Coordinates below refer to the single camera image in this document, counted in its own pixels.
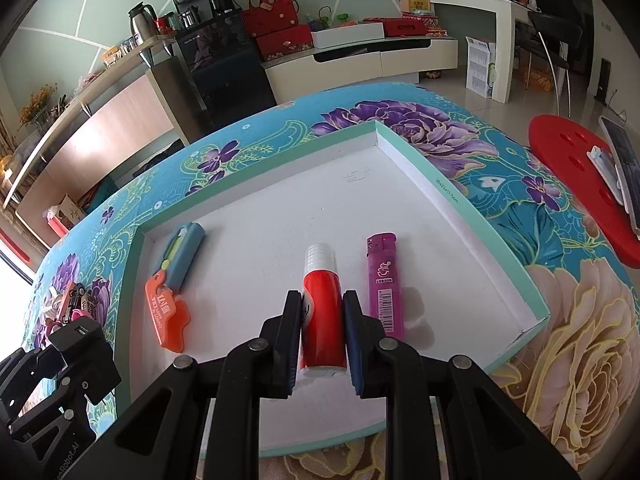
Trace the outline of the orange blue carrot knife toy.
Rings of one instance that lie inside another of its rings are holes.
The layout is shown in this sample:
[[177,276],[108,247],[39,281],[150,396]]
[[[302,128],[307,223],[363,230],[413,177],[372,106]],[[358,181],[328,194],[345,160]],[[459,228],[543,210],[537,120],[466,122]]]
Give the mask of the orange blue carrot knife toy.
[[196,222],[177,226],[144,285],[157,342],[174,353],[183,352],[184,330],[191,321],[181,298],[182,285],[204,237],[205,230]]

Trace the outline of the purple lighter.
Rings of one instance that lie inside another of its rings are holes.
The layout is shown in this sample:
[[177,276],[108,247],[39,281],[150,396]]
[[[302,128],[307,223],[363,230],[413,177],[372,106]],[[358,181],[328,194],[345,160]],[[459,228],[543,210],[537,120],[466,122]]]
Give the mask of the purple lighter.
[[377,318],[387,336],[403,340],[404,308],[397,267],[397,238],[378,233],[367,239],[369,315]]

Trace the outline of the red eye drop bottle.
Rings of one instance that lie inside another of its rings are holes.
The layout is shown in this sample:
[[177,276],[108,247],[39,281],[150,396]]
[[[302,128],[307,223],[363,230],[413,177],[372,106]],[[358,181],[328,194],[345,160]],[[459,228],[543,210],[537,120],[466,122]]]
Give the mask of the red eye drop bottle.
[[340,278],[335,252],[324,243],[309,246],[303,277],[300,371],[327,378],[347,368]]

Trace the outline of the salmon grey folding knife toy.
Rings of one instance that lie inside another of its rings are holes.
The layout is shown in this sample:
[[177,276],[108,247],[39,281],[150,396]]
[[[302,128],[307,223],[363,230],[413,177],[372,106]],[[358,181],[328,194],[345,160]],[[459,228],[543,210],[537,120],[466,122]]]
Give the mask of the salmon grey folding knife toy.
[[74,289],[75,283],[73,281],[69,281],[60,295],[56,320],[62,324],[66,324],[70,320],[70,315],[73,312],[73,307],[71,307],[70,304],[72,303]]

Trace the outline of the black toy car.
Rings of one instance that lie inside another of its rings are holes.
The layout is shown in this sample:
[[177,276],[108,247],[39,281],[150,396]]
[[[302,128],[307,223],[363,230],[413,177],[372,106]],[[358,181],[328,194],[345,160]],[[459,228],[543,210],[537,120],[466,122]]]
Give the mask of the black toy car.
[[70,316],[72,320],[75,321],[81,316],[94,318],[95,310],[90,292],[87,292],[87,289],[81,284],[75,284],[70,291]]

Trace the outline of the floral blue tablecloth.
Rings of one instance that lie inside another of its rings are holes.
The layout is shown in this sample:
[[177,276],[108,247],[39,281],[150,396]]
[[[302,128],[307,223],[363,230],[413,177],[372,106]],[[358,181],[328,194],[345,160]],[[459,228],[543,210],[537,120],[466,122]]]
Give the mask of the floral blue tablecloth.
[[210,184],[338,129],[376,120],[424,155],[485,217],[539,288],[548,325],[492,375],[585,478],[617,454],[639,415],[639,294],[577,194],[525,146],[414,84],[363,84],[243,118],[170,156],[100,203],[44,258],[23,344],[43,343],[46,313],[69,281],[96,295],[108,338],[146,220]]

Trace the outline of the teal white box lid tray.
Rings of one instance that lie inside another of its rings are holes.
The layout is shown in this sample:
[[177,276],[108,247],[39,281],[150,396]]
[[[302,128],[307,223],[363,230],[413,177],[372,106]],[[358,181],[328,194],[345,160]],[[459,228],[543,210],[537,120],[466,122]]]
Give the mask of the teal white box lid tray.
[[115,336],[126,408],[170,364],[145,283],[180,226],[205,232],[183,285],[184,350],[204,362],[255,338],[305,276],[334,273],[370,301],[367,241],[397,238],[394,264],[409,341],[494,370],[549,321],[514,252],[426,158],[377,122],[297,145],[209,185],[146,220],[127,260]]

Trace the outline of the red paper gift bag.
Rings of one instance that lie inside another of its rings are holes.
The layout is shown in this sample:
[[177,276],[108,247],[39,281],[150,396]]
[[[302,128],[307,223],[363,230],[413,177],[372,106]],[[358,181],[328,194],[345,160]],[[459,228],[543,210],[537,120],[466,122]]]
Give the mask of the red paper gift bag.
[[61,221],[61,219],[58,218],[57,206],[52,206],[49,209],[47,209],[44,212],[43,217],[47,220],[47,225],[49,226],[49,228],[53,232],[55,232],[55,234],[59,238],[66,237],[66,235],[68,234],[68,229],[66,228],[65,224]]

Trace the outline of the red stool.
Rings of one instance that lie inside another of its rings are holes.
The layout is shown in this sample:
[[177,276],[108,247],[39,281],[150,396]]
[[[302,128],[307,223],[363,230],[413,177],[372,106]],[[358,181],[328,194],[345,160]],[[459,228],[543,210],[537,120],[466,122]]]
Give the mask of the red stool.
[[596,146],[611,150],[605,140],[568,118],[538,115],[528,126],[529,147],[597,223],[626,266],[639,267],[639,240],[624,206],[614,197],[587,153]]

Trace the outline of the wooden curved desk shelf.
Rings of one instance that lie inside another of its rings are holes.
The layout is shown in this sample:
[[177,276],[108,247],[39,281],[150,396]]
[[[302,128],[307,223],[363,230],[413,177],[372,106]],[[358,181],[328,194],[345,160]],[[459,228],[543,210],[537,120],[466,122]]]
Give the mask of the wooden curved desk shelf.
[[206,136],[206,106],[175,43],[174,35],[154,36],[104,70],[70,101],[12,178],[4,206],[74,120],[85,116],[17,204],[17,220],[44,248],[60,237],[43,211],[64,197],[78,200],[165,133],[175,133],[183,145]]

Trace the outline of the yellow flower vase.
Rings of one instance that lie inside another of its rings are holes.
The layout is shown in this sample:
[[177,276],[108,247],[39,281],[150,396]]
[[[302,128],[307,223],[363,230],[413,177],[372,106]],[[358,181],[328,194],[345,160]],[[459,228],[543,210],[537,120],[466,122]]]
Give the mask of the yellow flower vase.
[[56,84],[45,84],[29,97],[28,103],[20,109],[20,124],[22,126],[32,122],[35,117],[47,107],[52,94],[58,90]]

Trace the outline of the cream tv stand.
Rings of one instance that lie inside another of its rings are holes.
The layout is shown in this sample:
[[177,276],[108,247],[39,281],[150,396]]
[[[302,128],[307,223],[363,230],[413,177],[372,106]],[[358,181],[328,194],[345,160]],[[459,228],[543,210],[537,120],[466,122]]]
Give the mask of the cream tv stand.
[[273,96],[281,104],[368,81],[416,84],[423,73],[457,66],[454,38],[410,37],[306,50],[265,62],[264,69]]

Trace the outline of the black water dispenser cabinet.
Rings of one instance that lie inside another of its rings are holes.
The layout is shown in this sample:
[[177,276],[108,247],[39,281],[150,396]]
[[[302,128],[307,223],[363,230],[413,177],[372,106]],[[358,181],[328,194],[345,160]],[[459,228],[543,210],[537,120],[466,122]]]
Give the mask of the black water dispenser cabinet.
[[234,0],[172,0],[178,46],[210,119],[232,124],[276,105],[262,58]]

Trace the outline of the black chair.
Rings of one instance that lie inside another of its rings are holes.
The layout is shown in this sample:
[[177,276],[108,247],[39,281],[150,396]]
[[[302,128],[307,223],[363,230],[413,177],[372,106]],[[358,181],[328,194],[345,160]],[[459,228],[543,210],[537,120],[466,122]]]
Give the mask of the black chair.
[[528,11],[527,15],[535,35],[516,42],[519,48],[528,53],[527,77],[530,77],[534,56],[545,60],[552,76],[555,113],[560,114],[561,96],[563,89],[566,89],[567,116],[572,117],[572,54],[579,49],[582,42],[582,26],[566,18],[542,12]]

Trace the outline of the steel thermos jug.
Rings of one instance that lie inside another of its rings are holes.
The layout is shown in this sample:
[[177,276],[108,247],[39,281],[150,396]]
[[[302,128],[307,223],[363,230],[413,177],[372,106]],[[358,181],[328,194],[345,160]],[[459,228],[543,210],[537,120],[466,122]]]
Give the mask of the steel thermos jug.
[[128,16],[131,36],[137,41],[138,46],[158,35],[157,16],[150,4],[138,3],[128,11]]

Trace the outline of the white flat box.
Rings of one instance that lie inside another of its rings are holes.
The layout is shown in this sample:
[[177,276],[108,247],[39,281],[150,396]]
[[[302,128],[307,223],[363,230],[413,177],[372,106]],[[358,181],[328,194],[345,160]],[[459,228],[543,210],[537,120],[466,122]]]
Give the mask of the white flat box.
[[383,40],[385,32],[382,23],[372,22],[323,29],[312,32],[311,37],[316,49],[326,50],[349,44]]

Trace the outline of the red gift box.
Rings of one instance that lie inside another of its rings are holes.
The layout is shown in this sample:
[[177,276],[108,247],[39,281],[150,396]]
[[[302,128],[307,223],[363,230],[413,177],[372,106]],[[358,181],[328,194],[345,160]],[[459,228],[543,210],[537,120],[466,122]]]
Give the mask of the red gift box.
[[299,24],[278,32],[272,32],[258,37],[256,42],[265,61],[283,58],[285,55],[309,50],[314,46],[311,30],[307,24]]

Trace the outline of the white side desk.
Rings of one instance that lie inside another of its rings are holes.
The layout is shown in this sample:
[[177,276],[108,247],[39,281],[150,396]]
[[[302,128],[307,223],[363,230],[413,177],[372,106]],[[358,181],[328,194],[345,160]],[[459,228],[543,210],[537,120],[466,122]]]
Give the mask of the white side desk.
[[497,47],[496,81],[492,99],[510,100],[516,23],[529,24],[528,9],[511,0],[430,0],[451,36],[494,40]]

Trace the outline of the red handbag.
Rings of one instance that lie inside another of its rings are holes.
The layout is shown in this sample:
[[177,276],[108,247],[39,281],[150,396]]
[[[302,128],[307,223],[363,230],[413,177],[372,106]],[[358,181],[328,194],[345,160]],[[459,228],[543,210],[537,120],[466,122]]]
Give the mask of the red handbag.
[[246,32],[254,38],[267,36],[296,26],[298,16],[293,0],[248,0],[242,12]]

